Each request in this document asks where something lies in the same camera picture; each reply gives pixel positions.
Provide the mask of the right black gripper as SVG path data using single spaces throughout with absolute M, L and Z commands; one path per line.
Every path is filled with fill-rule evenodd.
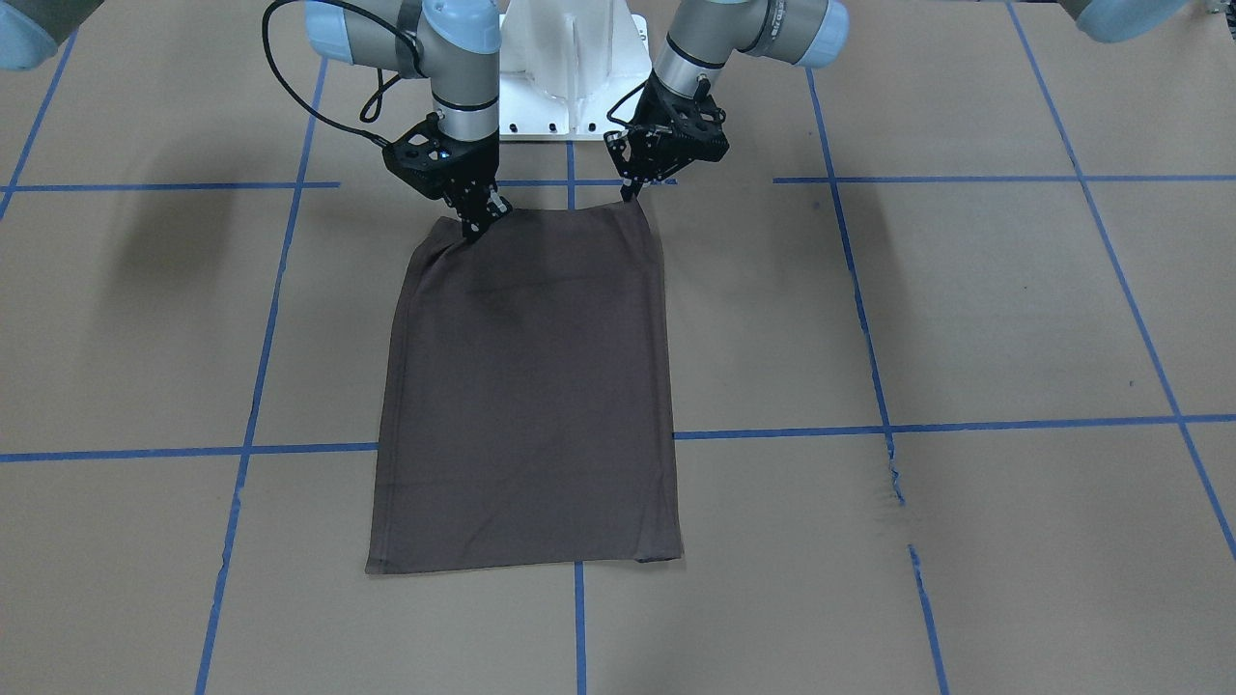
M 513 207 L 497 185 L 499 139 L 491 132 L 478 140 L 445 134 L 436 113 L 402 137 L 382 146 L 384 167 L 430 199 L 445 202 L 459 214 L 464 241 L 476 242 Z

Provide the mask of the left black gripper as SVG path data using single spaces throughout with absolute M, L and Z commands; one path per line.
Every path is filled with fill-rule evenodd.
M 722 129 L 727 115 L 716 105 L 713 88 L 709 75 L 693 75 L 681 96 L 656 74 L 649 75 L 627 130 L 604 134 L 606 153 L 622 181 L 622 202 L 637 202 L 644 185 L 667 181 L 696 161 L 724 158 L 729 150 Z

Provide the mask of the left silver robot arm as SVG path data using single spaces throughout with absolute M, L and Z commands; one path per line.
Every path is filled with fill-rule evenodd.
M 714 87 L 735 52 L 815 70 L 842 53 L 852 30 L 843 1 L 684 1 L 667 27 L 632 117 L 606 114 L 623 202 L 688 164 L 721 162 L 729 143 Z

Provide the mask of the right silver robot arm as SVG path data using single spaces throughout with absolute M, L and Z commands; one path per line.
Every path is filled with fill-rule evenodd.
M 372 108 L 396 83 L 425 79 L 433 106 L 398 139 L 365 126 L 350 134 L 379 146 L 384 167 L 459 215 L 480 240 L 510 211 L 499 193 L 501 16 L 493 1 L 309 1 L 305 33 L 326 59 L 388 70 Z

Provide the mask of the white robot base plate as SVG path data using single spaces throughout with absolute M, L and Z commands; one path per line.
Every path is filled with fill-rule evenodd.
M 508 142 L 601 142 L 653 73 L 646 19 L 627 1 L 508 1 L 501 33 Z

